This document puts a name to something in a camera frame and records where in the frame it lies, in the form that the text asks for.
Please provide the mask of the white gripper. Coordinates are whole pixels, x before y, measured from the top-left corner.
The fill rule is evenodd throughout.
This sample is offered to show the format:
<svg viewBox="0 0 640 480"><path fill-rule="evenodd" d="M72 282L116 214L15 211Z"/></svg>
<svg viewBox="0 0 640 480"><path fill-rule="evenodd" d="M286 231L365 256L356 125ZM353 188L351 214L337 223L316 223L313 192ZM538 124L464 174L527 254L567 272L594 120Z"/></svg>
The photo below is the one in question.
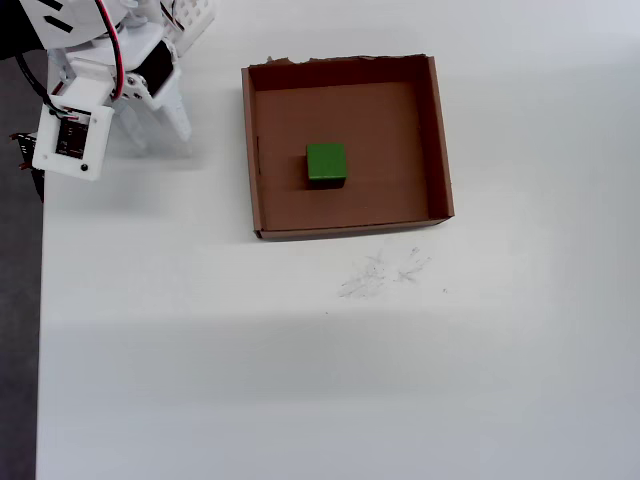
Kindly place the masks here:
<svg viewBox="0 0 640 480"><path fill-rule="evenodd" d="M162 117L182 142L191 138L191 122L180 93L181 70L175 46L161 33L121 33L118 36L124 74L108 38L98 38L62 51L61 89L50 95L54 106L73 116L87 116L97 107L116 112L121 128L139 151L147 137L136 111L142 106Z"/></svg>

